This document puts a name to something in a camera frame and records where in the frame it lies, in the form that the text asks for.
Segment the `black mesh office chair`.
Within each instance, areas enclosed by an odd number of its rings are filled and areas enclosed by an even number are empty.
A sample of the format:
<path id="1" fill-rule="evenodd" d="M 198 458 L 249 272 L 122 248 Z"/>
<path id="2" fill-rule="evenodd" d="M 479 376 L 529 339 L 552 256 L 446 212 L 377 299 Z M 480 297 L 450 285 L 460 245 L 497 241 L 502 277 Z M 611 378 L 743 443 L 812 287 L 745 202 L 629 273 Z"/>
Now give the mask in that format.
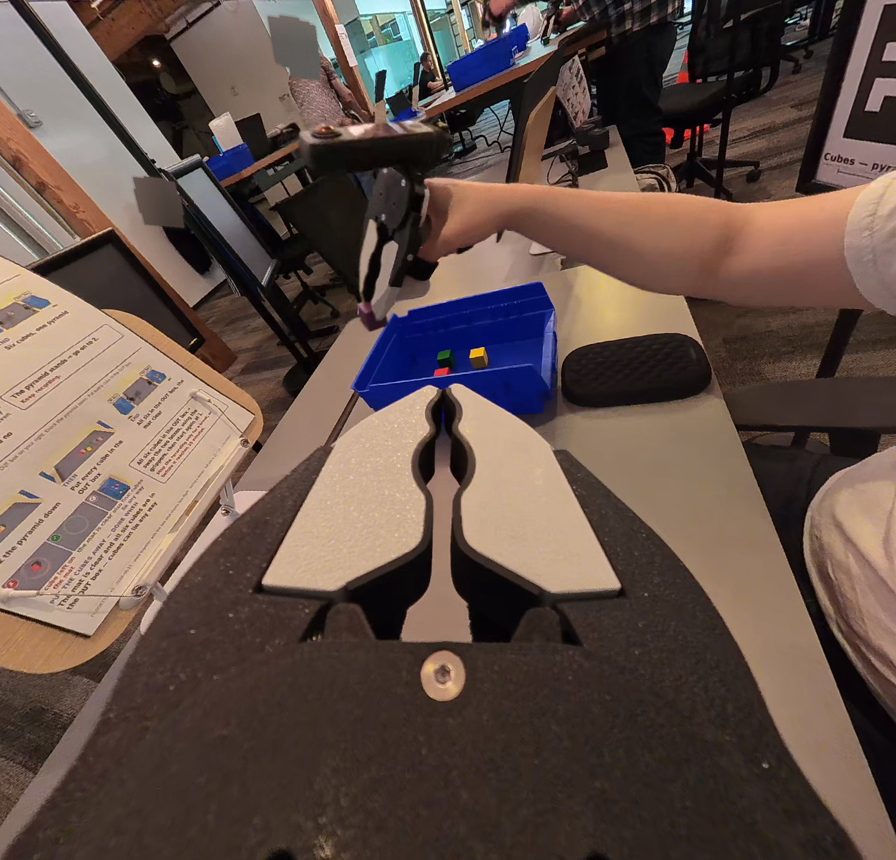
<path id="1" fill-rule="evenodd" d="M 786 1 L 693 0 L 687 81 L 663 89 L 659 105 L 663 127 L 714 125 L 692 138 L 685 161 L 674 168 L 680 187 L 700 181 L 714 197 L 730 201 L 727 170 L 744 168 L 747 182 L 759 180 L 758 160 L 728 157 L 731 116 L 778 80 Z"/>

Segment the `thin wooden column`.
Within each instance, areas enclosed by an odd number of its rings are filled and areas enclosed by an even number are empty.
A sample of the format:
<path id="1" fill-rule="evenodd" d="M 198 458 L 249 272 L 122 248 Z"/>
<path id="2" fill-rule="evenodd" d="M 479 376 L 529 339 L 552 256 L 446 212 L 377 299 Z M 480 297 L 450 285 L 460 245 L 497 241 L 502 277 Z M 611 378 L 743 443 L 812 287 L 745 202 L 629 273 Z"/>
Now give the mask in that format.
<path id="1" fill-rule="evenodd" d="M 311 0 L 322 28 L 337 57 L 342 77 L 352 91 L 357 104 L 364 112 L 367 120 L 372 120 L 374 108 L 366 91 L 355 53 L 351 47 L 349 36 L 334 7 L 332 0 Z"/>

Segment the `blue plastic bin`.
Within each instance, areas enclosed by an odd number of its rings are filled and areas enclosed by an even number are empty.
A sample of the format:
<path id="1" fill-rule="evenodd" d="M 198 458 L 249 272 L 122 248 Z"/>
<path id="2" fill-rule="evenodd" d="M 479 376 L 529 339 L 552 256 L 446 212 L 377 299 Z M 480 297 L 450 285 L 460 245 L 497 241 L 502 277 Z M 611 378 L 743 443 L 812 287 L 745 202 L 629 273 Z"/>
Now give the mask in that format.
<path id="1" fill-rule="evenodd" d="M 390 318 L 352 389 L 380 410 L 422 387 L 462 384 L 512 414 L 538 414 L 554 395 L 555 325 L 542 282 L 420 306 Z M 489 365 L 476 371 L 469 351 L 479 347 Z M 455 368 L 433 377 L 441 350 L 454 351 Z"/>

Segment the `small black desk box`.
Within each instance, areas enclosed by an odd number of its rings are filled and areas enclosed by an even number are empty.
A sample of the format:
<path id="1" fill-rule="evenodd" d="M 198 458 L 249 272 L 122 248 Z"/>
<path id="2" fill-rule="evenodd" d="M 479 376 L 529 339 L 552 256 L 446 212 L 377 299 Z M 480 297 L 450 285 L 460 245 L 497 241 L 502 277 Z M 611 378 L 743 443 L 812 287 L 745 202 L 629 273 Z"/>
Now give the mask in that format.
<path id="1" fill-rule="evenodd" d="M 575 131 L 578 175 L 591 175 L 608 167 L 608 127 L 591 125 Z"/>

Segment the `printed instruction sheet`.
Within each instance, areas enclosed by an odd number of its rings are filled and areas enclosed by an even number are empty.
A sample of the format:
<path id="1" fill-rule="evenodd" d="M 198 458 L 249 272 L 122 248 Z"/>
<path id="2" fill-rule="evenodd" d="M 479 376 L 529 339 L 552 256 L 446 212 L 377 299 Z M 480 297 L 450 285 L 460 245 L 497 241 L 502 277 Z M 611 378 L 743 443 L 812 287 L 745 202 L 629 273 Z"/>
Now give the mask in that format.
<path id="1" fill-rule="evenodd" d="M 104 310 L 2 260 L 2 612 L 91 637 L 155 586 L 261 423 Z"/>

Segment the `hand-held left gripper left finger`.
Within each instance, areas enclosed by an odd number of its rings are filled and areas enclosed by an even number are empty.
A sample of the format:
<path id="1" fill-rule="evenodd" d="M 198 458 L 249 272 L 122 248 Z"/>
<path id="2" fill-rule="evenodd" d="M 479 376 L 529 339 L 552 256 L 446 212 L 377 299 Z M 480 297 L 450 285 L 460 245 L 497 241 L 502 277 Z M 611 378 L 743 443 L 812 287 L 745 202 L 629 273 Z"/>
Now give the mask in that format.
<path id="1" fill-rule="evenodd" d="M 399 638 L 432 573 L 434 443 L 442 392 L 425 386 L 335 441 L 261 580 L 262 590 L 358 605 Z"/>

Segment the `person's right forearm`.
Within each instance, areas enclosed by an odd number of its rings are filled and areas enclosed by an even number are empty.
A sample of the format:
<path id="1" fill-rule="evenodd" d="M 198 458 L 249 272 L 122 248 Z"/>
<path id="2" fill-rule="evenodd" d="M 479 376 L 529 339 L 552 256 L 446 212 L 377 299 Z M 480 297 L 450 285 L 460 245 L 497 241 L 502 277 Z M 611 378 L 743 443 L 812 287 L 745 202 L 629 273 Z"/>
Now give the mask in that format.
<path id="1" fill-rule="evenodd" d="M 504 185 L 504 227 L 658 294 L 732 306 L 871 309 L 845 258 L 857 190 L 773 203 Z"/>

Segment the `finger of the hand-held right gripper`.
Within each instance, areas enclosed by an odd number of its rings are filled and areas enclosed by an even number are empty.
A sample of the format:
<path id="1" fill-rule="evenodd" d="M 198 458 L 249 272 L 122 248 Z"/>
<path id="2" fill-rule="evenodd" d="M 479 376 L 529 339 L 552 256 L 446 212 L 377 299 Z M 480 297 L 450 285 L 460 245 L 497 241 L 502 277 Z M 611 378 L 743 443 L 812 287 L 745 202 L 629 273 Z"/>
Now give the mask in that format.
<path id="1" fill-rule="evenodd" d="M 361 306 L 373 304 L 377 280 L 382 271 L 384 249 L 384 223 L 377 217 L 365 222 L 364 238 L 359 257 L 358 282 Z"/>
<path id="2" fill-rule="evenodd" d="M 384 243 L 382 271 L 372 304 L 378 316 L 387 318 L 396 302 L 404 278 L 402 266 L 406 262 L 405 255 L 398 243 Z"/>

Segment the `blue storage bin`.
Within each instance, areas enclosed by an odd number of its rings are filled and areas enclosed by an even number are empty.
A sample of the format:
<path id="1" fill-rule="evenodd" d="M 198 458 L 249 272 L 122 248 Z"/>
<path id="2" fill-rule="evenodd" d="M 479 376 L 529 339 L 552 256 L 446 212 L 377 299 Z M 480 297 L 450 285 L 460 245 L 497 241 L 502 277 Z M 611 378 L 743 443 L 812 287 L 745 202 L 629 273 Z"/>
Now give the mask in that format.
<path id="1" fill-rule="evenodd" d="M 479 48 L 448 63 L 446 74 L 456 93 L 485 82 L 510 69 L 517 55 L 525 52 L 530 32 L 525 23 L 489 40 Z"/>

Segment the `person's pale clothing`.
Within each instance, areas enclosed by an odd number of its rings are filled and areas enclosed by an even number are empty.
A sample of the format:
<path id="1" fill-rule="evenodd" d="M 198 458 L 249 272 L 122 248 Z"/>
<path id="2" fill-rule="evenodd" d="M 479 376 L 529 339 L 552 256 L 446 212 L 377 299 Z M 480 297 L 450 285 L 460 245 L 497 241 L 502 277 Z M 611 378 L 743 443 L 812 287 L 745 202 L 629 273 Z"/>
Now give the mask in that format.
<path id="1" fill-rule="evenodd" d="M 848 271 L 875 308 L 895 314 L 895 174 L 870 182 L 848 215 Z M 849 661 L 895 715 L 895 449 L 830 478 L 812 499 L 805 562 Z"/>

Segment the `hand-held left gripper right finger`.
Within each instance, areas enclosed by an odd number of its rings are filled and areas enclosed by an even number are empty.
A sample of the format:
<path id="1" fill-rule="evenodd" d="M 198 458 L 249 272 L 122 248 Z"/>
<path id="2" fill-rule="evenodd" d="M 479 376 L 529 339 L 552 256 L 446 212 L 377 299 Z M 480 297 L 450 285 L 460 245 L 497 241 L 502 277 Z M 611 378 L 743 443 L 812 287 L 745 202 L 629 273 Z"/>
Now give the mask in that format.
<path id="1" fill-rule="evenodd" d="M 618 597 L 622 585 L 550 444 L 470 388 L 443 393 L 450 428 L 451 575 L 473 640 L 511 640 L 530 610 Z"/>

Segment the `person's dark office chair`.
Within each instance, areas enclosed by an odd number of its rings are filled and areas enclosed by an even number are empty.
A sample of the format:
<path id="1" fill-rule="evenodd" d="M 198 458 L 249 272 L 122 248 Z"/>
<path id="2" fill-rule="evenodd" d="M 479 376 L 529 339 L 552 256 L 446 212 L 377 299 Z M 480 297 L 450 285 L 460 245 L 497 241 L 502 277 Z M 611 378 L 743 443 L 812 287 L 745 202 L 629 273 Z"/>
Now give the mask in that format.
<path id="1" fill-rule="evenodd" d="M 826 433 L 841 458 L 864 460 L 895 434 L 893 376 L 757 384 L 728 392 L 725 402 L 739 431 L 791 433 L 802 448 L 811 434 Z"/>

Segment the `black padded wrist rest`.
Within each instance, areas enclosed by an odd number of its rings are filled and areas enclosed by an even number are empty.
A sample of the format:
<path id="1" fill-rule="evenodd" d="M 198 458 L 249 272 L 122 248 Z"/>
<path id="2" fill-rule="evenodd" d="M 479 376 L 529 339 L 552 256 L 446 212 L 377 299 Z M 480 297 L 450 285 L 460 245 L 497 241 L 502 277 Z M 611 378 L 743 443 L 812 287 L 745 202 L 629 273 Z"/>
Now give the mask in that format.
<path id="1" fill-rule="evenodd" d="M 573 350 L 560 371 L 573 405 L 607 408 L 688 399 L 712 383 L 702 345 L 677 332 L 600 341 Z"/>

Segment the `person's right hand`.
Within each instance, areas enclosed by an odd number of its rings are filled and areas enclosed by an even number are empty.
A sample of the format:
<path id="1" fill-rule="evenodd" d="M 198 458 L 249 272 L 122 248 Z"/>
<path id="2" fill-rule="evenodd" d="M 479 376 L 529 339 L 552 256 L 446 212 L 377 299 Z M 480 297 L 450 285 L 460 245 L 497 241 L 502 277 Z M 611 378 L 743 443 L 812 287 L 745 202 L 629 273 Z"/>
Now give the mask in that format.
<path id="1" fill-rule="evenodd" d="M 508 230 L 523 186 L 448 178 L 430 178 L 426 239 L 418 256 L 429 262 L 469 249 Z"/>

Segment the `grey display screen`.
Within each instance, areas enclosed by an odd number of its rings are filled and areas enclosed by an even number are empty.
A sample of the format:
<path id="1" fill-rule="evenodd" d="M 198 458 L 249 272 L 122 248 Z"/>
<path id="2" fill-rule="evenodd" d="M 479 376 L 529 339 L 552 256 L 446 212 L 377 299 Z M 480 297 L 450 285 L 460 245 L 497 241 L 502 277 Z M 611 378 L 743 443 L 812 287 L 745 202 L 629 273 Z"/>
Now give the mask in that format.
<path id="1" fill-rule="evenodd" d="M 200 156 L 192 156 L 163 173 L 181 195 L 208 250 L 237 293 L 245 287 L 266 292 L 276 262 L 252 224 Z"/>

